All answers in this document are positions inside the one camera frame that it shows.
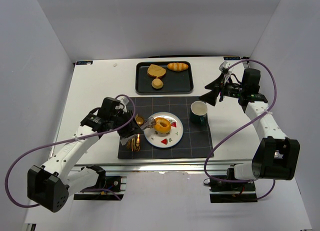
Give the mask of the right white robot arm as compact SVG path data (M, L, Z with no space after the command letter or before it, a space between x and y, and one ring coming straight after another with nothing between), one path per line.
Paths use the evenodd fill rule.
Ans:
M250 163L235 164L227 170L225 183L248 183L258 179L292 180L298 162L300 144L290 139L275 121L271 106L259 92L261 72L254 68L244 70L241 83L232 82L232 72L222 67L220 76L206 85L208 93L200 100L210 105L224 97L236 98L243 112L250 119L260 144Z

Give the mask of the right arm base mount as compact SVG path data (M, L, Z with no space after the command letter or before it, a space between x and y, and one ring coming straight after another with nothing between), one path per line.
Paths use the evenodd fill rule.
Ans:
M209 164L203 185L209 188L212 204L256 203L256 186L253 182L230 183L235 180L234 164Z

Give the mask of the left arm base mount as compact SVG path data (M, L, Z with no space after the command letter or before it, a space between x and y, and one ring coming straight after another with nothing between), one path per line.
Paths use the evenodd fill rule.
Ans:
M121 201L127 185L127 177L119 175L109 175L97 165L87 165L86 168L98 174L97 182L94 186L87 187L90 191L81 191L74 194L73 199L77 201Z

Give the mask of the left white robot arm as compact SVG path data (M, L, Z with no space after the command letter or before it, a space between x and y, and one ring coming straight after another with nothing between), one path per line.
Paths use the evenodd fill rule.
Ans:
M71 173L79 159L103 135L117 132L127 141L141 129L135 121L136 109L127 108L134 101L127 95L104 98L100 107L91 110L80 122L73 138L41 166L32 166L27 173L27 196L53 213L58 212L68 198L78 192L97 192L106 187L106 171L95 164Z

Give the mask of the orange bagel donut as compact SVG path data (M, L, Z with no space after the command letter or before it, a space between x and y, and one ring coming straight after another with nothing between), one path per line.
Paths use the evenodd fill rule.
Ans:
M155 125L154 129L162 134L167 134L171 131L171 123L163 118L163 117L157 117L154 119L155 120Z

